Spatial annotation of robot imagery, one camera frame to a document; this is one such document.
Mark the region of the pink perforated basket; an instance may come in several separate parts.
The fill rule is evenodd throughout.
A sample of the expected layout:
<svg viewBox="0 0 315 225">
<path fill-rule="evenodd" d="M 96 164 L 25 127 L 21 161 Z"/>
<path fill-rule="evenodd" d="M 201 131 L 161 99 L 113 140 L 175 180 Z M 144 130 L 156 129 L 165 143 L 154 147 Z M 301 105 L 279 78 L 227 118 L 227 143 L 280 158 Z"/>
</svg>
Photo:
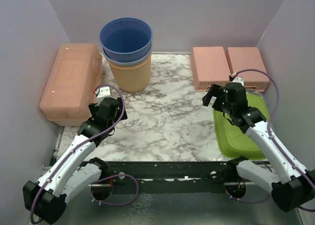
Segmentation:
<svg viewBox="0 0 315 225">
<path fill-rule="evenodd" d="M 193 47 L 189 58 L 195 91 L 205 92 L 212 84 L 224 86 L 229 82 L 230 70 L 222 46 Z"/>
<path fill-rule="evenodd" d="M 265 65 L 257 47 L 228 47 L 226 58 L 231 73 L 244 69 L 257 69 L 266 72 Z M 269 78 L 255 71 L 248 71 L 239 75 L 247 89 L 264 92 L 269 84 Z"/>
</svg>

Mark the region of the orange plastic bucket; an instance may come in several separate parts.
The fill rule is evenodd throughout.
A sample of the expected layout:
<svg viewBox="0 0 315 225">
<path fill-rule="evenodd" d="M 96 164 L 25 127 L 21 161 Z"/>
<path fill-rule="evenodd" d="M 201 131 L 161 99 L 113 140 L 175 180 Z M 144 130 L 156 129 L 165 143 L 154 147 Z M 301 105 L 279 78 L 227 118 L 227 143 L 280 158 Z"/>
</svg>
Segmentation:
<svg viewBox="0 0 315 225">
<path fill-rule="evenodd" d="M 117 85 L 123 91 L 134 93 L 148 86 L 151 79 L 151 55 L 143 62 L 131 66 L 118 65 L 109 59 L 106 61 L 109 63 Z"/>
</svg>

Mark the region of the green plastic tray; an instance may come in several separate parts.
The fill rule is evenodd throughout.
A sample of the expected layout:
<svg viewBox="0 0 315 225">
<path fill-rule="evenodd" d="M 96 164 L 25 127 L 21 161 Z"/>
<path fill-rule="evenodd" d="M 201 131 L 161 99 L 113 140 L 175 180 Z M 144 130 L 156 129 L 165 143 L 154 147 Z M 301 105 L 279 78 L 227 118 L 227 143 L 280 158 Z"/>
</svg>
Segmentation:
<svg viewBox="0 0 315 225">
<path fill-rule="evenodd" d="M 264 160 L 259 147 L 242 131 L 230 124 L 229 116 L 214 110 L 214 125 L 220 152 L 229 159 L 244 156 L 250 160 Z"/>
</svg>

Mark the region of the light blue plastic bucket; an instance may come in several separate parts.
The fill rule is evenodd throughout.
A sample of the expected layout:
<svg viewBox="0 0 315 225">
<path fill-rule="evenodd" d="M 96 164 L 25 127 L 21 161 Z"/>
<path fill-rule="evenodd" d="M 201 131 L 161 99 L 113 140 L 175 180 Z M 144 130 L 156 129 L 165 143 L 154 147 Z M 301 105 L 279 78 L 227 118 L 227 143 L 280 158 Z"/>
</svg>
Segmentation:
<svg viewBox="0 0 315 225">
<path fill-rule="evenodd" d="M 121 66 L 132 66 L 145 61 L 151 55 L 153 44 L 148 43 L 141 49 L 128 52 L 128 50 L 131 50 L 131 48 L 134 47 L 134 45 L 119 44 L 118 48 L 119 50 L 122 50 L 122 52 L 112 51 L 110 49 L 106 49 L 105 47 L 102 48 L 107 61 Z"/>
</svg>

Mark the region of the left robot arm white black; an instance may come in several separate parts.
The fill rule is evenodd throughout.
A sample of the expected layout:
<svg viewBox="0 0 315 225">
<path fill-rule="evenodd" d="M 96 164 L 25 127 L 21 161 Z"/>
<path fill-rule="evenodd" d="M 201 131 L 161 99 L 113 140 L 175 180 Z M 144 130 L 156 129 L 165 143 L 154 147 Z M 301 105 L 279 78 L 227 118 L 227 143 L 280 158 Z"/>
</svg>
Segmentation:
<svg viewBox="0 0 315 225">
<path fill-rule="evenodd" d="M 30 221 L 52 225 L 64 213 L 64 187 L 86 156 L 109 137 L 115 126 L 127 118 L 123 97 L 105 97 L 99 104 L 90 104 L 92 116 L 81 124 L 77 135 L 65 153 L 36 182 L 27 181 L 23 188 L 24 206 L 30 211 Z"/>
</svg>

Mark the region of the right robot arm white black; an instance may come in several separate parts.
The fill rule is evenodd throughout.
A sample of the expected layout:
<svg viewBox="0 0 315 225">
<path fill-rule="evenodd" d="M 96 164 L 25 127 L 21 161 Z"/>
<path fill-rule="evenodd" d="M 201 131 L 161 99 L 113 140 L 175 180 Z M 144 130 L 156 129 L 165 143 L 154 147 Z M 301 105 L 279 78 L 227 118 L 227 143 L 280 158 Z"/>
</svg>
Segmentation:
<svg viewBox="0 0 315 225">
<path fill-rule="evenodd" d="M 284 212 L 300 208 L 315 197 L 315 172 L 302 165 L 271 130 L 270 122 L 256 107 L 248 105 L 246 89 L 241 83 L 225 86 L 212 84 L 203 97 L 204 106 L 211 99 L 212 108 L 228 115 L 231 125 L 238 127 L 263 152 L 275 170 L 262 169 L 246 157 L 233 160 L 226 169 L 227 178 L 248 179 L 267 191 L 275 204 Z"/>
</svg>

